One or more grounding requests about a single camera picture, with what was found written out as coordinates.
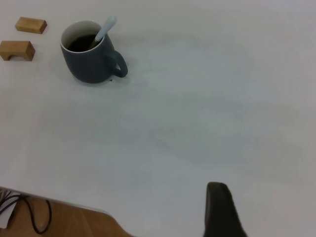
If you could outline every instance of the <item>black cable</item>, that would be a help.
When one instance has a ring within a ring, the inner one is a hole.
[[[29,197],[29,196],[26,196],[26,195],[12,195],[12,196],[6,197],[5,199],[3,199],[3,200],[0,202],[0,208],[1,208],[1,206],[4,204],[4,202],[8,201],[9,199],[11,199],[11,198],[17,198],[17,199],[14,200],[14,201],[12,201],[12,202],[9,203],[8,205],[6,205],[4,208],[2,208],[2,209],[0,210],[0,215],[1,215],[6,209],[8,209],[11,205],[13,205],[14,203],[16,203],[16,202],[18,202],[18,201],[20,201],[20,200],[23,200],[23,201],[26,203],[26,205],[28,206],[28,208],[29,208],[30,216],[31,216],[31,221],[32,221],[32,225],[33,225],[34,231],[35,231],[37,234],[39,234],[39,235],[44,234],[44,233],[48,230],[48,228],[49,228],[49,226],[50,226],[50,223],[51,223],[51,218],[52,218],[52,212],[51,212],[50,203],[49,203],[48,200],[46,200],[46,203],[47,203],[47,206],[48,206],[48,211],[49,211],[49,219],[48,219],[47,226],[45,227],[44,230],[39,231],[38,228],[37,228],[37,226],[36,226],[36,224],[35,224],[34,214],[33,214],[33,211],[32,211],[32,209],[31,209],[31,205],[30,205],[29,201],[27,201],[27,198],[28,198],[28,197]]]
[[[8,192],[4,198],[7,198],[10,194],[12,193],[12,191]]]

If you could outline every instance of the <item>white spoon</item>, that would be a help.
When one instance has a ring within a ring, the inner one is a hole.
[[[117,18],[115,16],[110,16],[104,23],[98,34],[95,36],[94,41],[90,44],[88,50],[94,48],[99,41],[107,34],[107,32],[115,25]]]

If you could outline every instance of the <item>wooden block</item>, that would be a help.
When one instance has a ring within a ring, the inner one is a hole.
[[[31,32],[37,34],[42,34],[46,26],[47,23],[44,20],[27,17],[20,17],[18,22],[15,24],[15,28],[18,31]]]
[[[29,41],[2,41],[0,44],[0,56],[4,61],[11,56],[23,57],[26,61],[32,61],[35,49]]]

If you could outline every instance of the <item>mug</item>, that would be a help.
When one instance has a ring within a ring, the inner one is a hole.
[[[60,39],[61,49],[70,72],[86,83],[100,83],[111,75],[123,78],[128,69],[124,58],[114,50],[106,34],[94,48],[84,52],[72,52],[67,48],[77,38],[96,35],[101,26],[94,21],[79,21],[64,30]]]

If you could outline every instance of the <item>white table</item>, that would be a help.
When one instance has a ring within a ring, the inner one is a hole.
[[[129,74],[79,83],[60,35],[109,15]],[[48,27],[18,32],[20,16]],[[198,237],[221,181],[249,236],[315,234],[315,1],[2,0],[0,32],[36,49],[0,60],[0,186]]]

